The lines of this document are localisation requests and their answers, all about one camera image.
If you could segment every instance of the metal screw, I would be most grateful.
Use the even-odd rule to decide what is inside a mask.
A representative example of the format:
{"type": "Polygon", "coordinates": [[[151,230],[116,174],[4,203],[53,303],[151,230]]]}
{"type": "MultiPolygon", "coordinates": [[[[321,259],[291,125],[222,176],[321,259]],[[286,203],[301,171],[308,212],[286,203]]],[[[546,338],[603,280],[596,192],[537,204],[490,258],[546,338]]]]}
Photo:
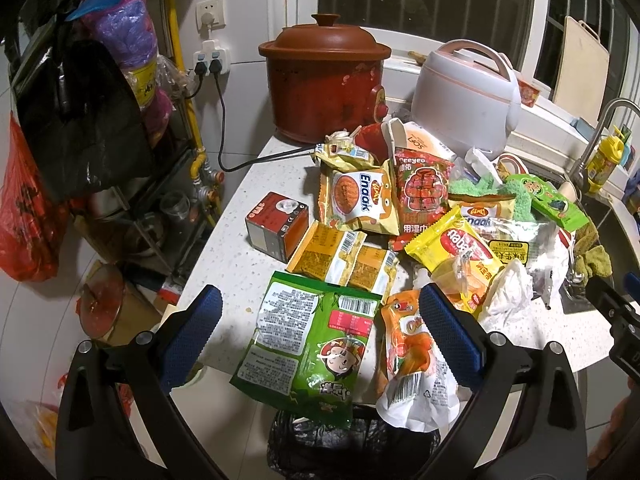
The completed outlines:
{"type": "Polygon", "coordinates": [[[91,350],[91,340],[90,339],[85,339],[84,341],[82,341],[79,345],[78,345],[78,351],[81,354],[86,354],[89,350],[91,350]]]}
{"type": "Polygon", "coordinates": [[[154,338],[154,333],[153,332],[140,332],[136,336],[136,343],[138,343],[139,345],[146,345],[153,338],[154,338]]]}
{"type": "Polygon", "coordinates": [[[507,338],[499,332],[494,332],[489,336],[489,341],[496,346],[504,346],[507,343],[507,338]]]}
{"type": "Polygon", "coordinates": [[[556,341],[552,341],[549,343],[549,348],[554,354],[560,355],[562,353],[562,345],[556,341]]]}

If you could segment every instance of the faucet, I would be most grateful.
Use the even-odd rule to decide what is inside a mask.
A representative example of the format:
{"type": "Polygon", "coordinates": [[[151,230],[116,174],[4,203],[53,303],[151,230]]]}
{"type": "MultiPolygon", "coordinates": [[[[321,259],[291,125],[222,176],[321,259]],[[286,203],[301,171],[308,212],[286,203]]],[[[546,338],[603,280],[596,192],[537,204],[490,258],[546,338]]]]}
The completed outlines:
{"type": "Polygon", "coordinates": [[[584,172],[584,168],[589,161],[589,157],[600,142],[600,136],[604,131],[605,124],[610,120],[611,115],[613,114],[613,110],[621,106],[630,108],[638,117],[640,117],[640,108],[635,102],[630,101],[629,99],[626,99],[624,97],[617,97],[607,103],[607,105],[604,107],[604,110],[602,111],[602,115],[600,116],[598,126],[596,126],[596,129],[589,143],[587,144],[587,147],[584,149],[584,152],[582,153],[580,158],[574,162],[574,165],[569,171],[569,180],[571,180],[571,182],[574,183],[574,186],[581,192],[588,192],[589,190],[589,181],[587,180],[587,176],[584,172]]]}

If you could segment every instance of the white rice cooker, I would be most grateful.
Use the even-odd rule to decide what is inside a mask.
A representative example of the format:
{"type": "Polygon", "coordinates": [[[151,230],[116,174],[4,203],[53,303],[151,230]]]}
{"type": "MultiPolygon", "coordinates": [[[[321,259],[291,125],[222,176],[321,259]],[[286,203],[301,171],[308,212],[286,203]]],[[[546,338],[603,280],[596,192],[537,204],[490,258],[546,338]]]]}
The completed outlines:
{"type": "Polygon", "coordinates": [[[494,160],[520,118],[520,89],[509,59],[475,41],[445,43],[422,66],[411,116],[458,156],[476,147],[494,160]],[[486,54],[498,70],[460,52],[465,48],[486,54]]]}

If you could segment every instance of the red plastic bag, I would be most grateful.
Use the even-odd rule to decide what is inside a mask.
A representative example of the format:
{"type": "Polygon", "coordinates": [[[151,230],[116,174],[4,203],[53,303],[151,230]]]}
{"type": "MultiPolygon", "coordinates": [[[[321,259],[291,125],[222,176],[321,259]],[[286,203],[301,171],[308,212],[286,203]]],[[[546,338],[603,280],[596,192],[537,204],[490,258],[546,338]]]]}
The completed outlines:
{"type": "Polygon", "coordinates": [[[69,209],[44,194],[36,163],[11,113],[9,159],[0,196],[0,268],[18,282],[42,282],[58,273],[69,209]]]}

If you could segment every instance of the cutting board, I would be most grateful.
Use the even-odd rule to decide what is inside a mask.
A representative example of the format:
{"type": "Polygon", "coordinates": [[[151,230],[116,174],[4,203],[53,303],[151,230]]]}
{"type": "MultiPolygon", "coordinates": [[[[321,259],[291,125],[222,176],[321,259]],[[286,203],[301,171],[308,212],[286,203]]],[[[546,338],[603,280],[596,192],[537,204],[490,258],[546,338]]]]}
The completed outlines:
{"type": "Polygon", "coordinates": [[[553,102],[591,126],[598,115],[609,71],[609,53],[585,22],[564,19],[564,41],[553,102]]]}

